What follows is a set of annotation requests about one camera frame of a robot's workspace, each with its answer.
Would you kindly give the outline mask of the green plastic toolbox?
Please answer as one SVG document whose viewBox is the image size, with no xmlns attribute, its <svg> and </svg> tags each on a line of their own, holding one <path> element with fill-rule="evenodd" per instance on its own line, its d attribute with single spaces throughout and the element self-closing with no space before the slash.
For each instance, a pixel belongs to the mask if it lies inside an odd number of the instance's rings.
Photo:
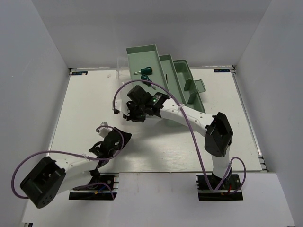
<svg viewBox="0 0 303 227">
<path fill-rule="evenodd" d="M 130 47 L 126 52 L 130 80 L 116 92 L 121 98 L 113 100 L 114 113 L 123 113 L 133 122 L 162 118 L 205 131 L 213 120 L 205 113 L 199 95 L 205 87 L 201 80 L 193 79 L 187 62 L 159 55 L 154 44 Z"/>
</svg>

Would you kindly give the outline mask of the green stubby screwdriver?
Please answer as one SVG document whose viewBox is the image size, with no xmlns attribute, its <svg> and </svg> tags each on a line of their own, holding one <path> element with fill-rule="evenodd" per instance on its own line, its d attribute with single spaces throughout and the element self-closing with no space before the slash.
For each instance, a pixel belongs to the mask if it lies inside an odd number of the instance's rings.
<svg viewBox="0 0 303 227">
<path fill-rule="evenodd" d="M 153 88 L 154 90 L 156 89 L 156 87 L 153 84 L 151 84 L 152 80 L 148 77 L 148 75 L 142 74 L 141 80 L 142 80 L 142 83 L 144 83 L 145 85 Z"/>
<path fill-rule="evenodd" d="M 153 72 L 152 67 L 145 67 L 140 69 L 139 71 L 134 72 L 134 75 L 139 75 L 139 74 L 145 74 L 145 75 L 151 75 Z"/>
</svg>

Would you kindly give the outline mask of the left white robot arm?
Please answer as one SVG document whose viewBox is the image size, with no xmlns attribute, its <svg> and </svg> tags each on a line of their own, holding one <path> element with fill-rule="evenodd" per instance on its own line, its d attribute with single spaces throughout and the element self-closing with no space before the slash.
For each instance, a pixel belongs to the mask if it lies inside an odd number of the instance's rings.
<svg viewBox="0 0 303 227">
<path fill-rule="evenodd" d="M 48 205 L 57 194 L 71 189 L 99 186 L 99 168 L 113 159 L 130 141 L 132 134 L 116 127 L 100 125 L 103 138 L 87 152 L 65 159 L 42 158 L 20 183 L 21 190 L 37 208 Z"/>
</svg>

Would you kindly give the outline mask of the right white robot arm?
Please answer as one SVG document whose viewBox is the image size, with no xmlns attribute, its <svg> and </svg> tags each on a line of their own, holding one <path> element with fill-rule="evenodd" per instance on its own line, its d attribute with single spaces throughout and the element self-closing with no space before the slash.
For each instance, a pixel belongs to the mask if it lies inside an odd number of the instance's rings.
<svg viewBox="0 0 303 227">
<path fill-rule="evenodd" d="M 128 114 L 124 118 L 133 122 L 145 122 L 147 116 L 157 116 L 185 125 L 205 138 L 204 148 L 211 154 L 214 184 L 226 188 L 231 183 L 229 158 L 233 131 L 225 114 L 211 115 L 187 106 L 181 106 L 166 94 L 151 95 L 136 85 L 128 93 Z"/>
</svg>

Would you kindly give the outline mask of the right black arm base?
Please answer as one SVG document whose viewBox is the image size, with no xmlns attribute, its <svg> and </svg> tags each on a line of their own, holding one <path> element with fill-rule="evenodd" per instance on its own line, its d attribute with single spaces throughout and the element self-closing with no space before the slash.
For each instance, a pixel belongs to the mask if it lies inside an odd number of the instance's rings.
<svg viewBox="0 0 303 227">
<path fill-rule="evenodd" d="M 213 174 L 207 175 L 211 188 L 208 187 L 205 176 L 197 175 L 197 192 L 199 201 L 242 201 L 243 194 L 239 187 L 241 186 L 240 178 L 238 174 L 232 174 L 228 176 L 227 180 L 224 180 L 222 185 L 216 190 L 216 186 L 220 182 L 220 178 Z"/>
</svg>

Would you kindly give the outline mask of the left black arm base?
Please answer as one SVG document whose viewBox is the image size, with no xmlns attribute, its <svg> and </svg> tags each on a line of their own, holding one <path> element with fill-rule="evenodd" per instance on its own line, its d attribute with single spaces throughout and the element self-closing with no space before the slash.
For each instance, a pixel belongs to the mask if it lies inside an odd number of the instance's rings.
<svg viewBox="0 0 303 227">
<path fill-rule="evenodd" d="M 113 201 L 118 193 L 119 174 L 94 176 L 87 186 L 71 190 L 70 201 Z"/>
</svg>

